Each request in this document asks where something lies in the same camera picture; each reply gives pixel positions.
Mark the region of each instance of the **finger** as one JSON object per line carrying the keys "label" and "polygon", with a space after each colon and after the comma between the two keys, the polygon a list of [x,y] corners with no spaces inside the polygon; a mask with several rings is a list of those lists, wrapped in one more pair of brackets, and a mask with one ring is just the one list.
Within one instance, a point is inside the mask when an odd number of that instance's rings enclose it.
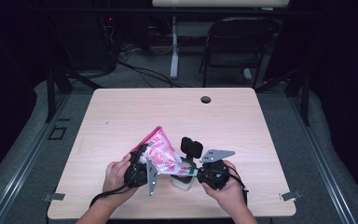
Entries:
{"label": "finger", "polygon": [[129,161],[131,159],[131,154],[128,153],[123,157],[123,161]]}
{"label": "finger", "polygon": [[131,163],[129,161],[126,161],[125,163],[123,163],[123,165],[120,168],[118,168],[118,170],[117,170],[117,177],[123,178],[124,174],[126,174],[130,165],[131,165]]}
{"label": "finger", "polygon": [[111,173],[111,175],[117,175],[118,170],[119,170],[119,169],[121,168],[121,166],[123,166],[123,164],[125,164],[126,162],[128,162],[128,161],[121,160],[121,161],[116,162],[116,164],[112,167],[112,173]]}
{"label": "finger", "polygon": [[115,166],[116,163],[116,161],[112,161],[107,165],[105,173],[106,175],[110,175],[110,173],[112,172],[112,168]]}
{"label": "finger", "polygon": [[225,163],[226,166],[230,166],[231,168],[233,168],[234,170],[237,170],[235,165],[231,163],[231,161],[223,161]]}
{"label": "finger", "polygon": [[206,183],[202,182],[201,185],[204,189],[211,189],[211,187],[209,187],[209,185],[207,185]]}

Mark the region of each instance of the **white table leg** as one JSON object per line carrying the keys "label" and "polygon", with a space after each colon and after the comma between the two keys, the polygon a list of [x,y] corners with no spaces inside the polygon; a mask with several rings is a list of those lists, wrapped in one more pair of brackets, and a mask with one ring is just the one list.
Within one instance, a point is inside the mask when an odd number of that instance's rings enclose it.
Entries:
{"label": "white table leg", "polygon": [[171,78],[178,78],[178,40],[176,33],[176,17],[172,17],[172,62],[171,62]]}

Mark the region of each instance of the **metal bracket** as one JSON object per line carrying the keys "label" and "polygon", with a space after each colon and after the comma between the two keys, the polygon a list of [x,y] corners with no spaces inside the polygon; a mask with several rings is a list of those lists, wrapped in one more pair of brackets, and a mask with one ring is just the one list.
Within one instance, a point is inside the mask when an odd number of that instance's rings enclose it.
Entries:
{"label": "metal bracket", "polygon": [[235,151],[225,151],[217,149],[209,149],[205,155],[200,159],[200,162],[214,162],[220,161],[224,158],[232,156],[235,154]]}
{"label": "metal bracket", "polygon": [[295,201],[296,199],[301,198],[302,194],[299,190],[296,190],[294,192],[279,194],[279,197],[281,198],[281,200],[284,200],[285,202],[289,200]]}
{"label": "metal bracket", "polygon": [[156,167],[153,165],[151,160],[147,160],[146,168],[147,168],[147,184],[149,185],[149,195],[152,196],[158,180],[159,172],[156,169]]}
{"label": "metal bracket", "polygon": [[51,201],[53,201],[53,200],[62,201],[64,197],[65,197],[65,194],[51,193],[51,194],[46,194],[42,200],[45,202],[51,203]]}

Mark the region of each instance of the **hand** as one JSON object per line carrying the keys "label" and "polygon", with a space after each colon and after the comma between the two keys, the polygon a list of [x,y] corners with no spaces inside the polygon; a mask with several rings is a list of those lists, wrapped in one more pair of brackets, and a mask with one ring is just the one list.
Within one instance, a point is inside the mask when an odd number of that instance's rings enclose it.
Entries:
{"label": "hand", "polygon": [[[121,188],[124,185],[124,174],[131,165],[131,155],[126,155],[121,161],[113,161],[106,168],[103,192]],[[120,194],[113,194],[106,198],[98,199],[91,208],[76,222],[103,224],[110,218],[112,213],[126,202],[137,190],[124,188]]]}
{"label": "hand", "polygon": [[[127,154],[121,161],[113,161],[106,168],[105,180],[103,182],[103,192],[118,189],[124,185],[124,174],[130,167],[131,155]],[[109,200],[115,208],[126,202],[138,188],[130,189],[124,188],[123,193],[114,194],[106,199]]]}
{"label": "hand", "polygon": [[[234,164],[229,161],[223,161],[226,166],[236,170]],[[231,175],[237,176],[232,170],[228,169]],[[241,184],[234,178],[230,178],[227,184],[220,190],[209,187],[206,183],[201,184],[205,192],[215,198],[219,205],[233,218],[235,223],[257,223],[255,217],[245,204],[243,199]]]}

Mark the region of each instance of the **chair leg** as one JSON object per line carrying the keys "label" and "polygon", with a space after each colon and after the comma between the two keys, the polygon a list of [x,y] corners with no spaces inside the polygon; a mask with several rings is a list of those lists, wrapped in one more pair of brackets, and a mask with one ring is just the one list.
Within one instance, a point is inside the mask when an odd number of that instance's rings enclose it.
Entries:
{"label": "chair leg", "polygon": [[203,75],[203,81],[202,81],[202,87],[205,87],[206,86],[206,69],[208,67],[207,63],[206,62],[203,62],[203,65],[204,65],[204,75]]}
{"label": "chair leg", "polygon": [[205,61],[205,56],[202,56],[199,73],[201,73],[201,71],[202,71],[202,66],[204,64],[204,61]]}
{"label": "chair leg", "polygon": [[260,60],[258,62],[257,68],[255,70],[255,78],[254,78],[254,82],[252,84],[252,88],[255,90],[255,85],[257,85],[257,81],[258,81],[258,74],[260,73],[260,67],[261,67],[261,63],[263,62],[263,58],[264,58],[264,52],[265,50],[263,49],[260,52]]}
{"label": "chair leg", "polygon": [[308,120],[308,111],[310,105],[310,72],[305,71],[303,89],[301,94],[301,118],[307,126],[310,126]]}

